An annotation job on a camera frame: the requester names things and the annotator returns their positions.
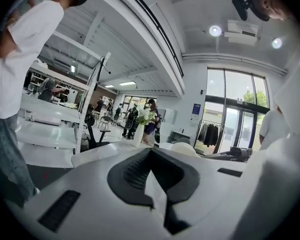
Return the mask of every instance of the wall sign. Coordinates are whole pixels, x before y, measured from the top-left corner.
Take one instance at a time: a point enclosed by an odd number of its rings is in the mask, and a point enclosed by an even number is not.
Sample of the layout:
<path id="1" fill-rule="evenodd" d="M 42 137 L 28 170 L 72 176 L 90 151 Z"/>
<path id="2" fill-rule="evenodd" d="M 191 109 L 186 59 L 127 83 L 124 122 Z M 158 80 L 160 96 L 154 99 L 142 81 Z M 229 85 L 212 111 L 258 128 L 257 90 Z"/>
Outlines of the wall sign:
<path id="1" fill-rule="evenodd" d="M 191 119 L 195 119 L 195 120 L 199 119 L 200 108 L 201 108 L 200 104 L 193 104 Z"/>

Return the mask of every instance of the black rail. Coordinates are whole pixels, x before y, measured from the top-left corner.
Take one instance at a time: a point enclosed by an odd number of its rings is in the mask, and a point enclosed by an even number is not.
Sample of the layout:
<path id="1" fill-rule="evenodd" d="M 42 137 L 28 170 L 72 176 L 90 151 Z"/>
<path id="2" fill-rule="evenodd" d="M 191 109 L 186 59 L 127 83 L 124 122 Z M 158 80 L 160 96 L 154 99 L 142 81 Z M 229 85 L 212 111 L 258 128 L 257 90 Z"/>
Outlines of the black rail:
<path id="1" fill-rule="evenodd" d="M 159 33 L 161 34 L 161 36 L 163 37 L 165 43 L 168 45 L 169 50 L 173 56 L 173 59 L 179 69 L 179 72 L 181 74 L 181 77 L 184 76 L 184 72 L 182 71 L 181 65 L 179 63 L 178 57 L 176 55 L 176 52 L 166 34 L 166 32 L 164 31 L 163 27 L 161 26 L 161 24 L 159 23 L 159 21 L 157 20 L 156 16 L 154 15 L 154 13 L 150 10 L 150 8 L 147 6 L 147 4 L 143 1 L 143 0 L 135 0 L 140 7 L 143 9 L 143 11 L 149 16 L 149 18 L 152 20 L 153 24 L 155 25 L 156 29 L 159 31 Z"/>

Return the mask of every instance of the white sleeve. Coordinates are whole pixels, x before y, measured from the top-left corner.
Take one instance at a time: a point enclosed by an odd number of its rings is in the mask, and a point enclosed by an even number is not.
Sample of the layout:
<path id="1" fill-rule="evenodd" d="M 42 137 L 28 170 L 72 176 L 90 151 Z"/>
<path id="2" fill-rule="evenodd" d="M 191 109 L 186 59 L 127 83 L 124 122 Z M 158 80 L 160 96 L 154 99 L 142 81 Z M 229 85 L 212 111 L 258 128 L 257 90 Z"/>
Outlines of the white sleeve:
<path id="1" fill-rule="evenodd" d="M 260 131 L 259 131 L 259 135 L 265 137 L 267 135 L 268 129 L 269 129 L 269 117 L 270 114 L 269 112 L 265 114 L 261 127 L 260 127 Z"/>
<path id="2" fill-rule="evenodd" d="M 54 18 L 49 17 L 56 10 L 55 4 L 50 2 L 52 1 L 39 3 L 22 15 L 14 24 L 7 27 L 17 46 L 21 46 L 24 40 L 39 35 L 43 28 L 50 23 L 50 20 Z"/>

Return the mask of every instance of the rectangular ceiling light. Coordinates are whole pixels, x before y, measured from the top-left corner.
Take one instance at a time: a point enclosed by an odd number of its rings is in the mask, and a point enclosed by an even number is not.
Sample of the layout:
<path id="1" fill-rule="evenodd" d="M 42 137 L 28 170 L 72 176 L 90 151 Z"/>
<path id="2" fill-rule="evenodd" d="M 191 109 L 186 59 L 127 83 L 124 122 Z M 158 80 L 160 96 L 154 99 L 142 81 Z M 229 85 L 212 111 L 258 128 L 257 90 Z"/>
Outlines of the rectangular ceiling light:
<path id="1" fill-rule="evenodd" d="M 121 86 L 129 86 L 129 85 L 136 85 L 136 83 L 134 81 L 131 81 L 131 82 L 123 82 L 123 83 L 120 83 Z"/>

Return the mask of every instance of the tree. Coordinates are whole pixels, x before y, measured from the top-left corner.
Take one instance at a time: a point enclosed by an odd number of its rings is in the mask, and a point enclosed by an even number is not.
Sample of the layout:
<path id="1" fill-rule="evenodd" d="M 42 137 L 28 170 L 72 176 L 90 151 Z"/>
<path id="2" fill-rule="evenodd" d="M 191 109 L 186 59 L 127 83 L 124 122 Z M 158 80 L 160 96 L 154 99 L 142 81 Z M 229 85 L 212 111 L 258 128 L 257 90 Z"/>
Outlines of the tree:
<path id="1" fill-rule="evenodd" d="M 255 95 L 251 91 L 247 90 L 246 94 L 243 95 L 243 101 L 254 104 L 255 103 Z M 264 92 L 262 90 L 258 90 L 256 92 L 256 101 L 257 101 L 257 105 L 265 107 L 265 108 L 268 107 L 267 95 L 264 94 Z M 257 120 L 259 120 L 261 117 L 263 117 L 263 115 L 259 114 L 257 117 Z"/>

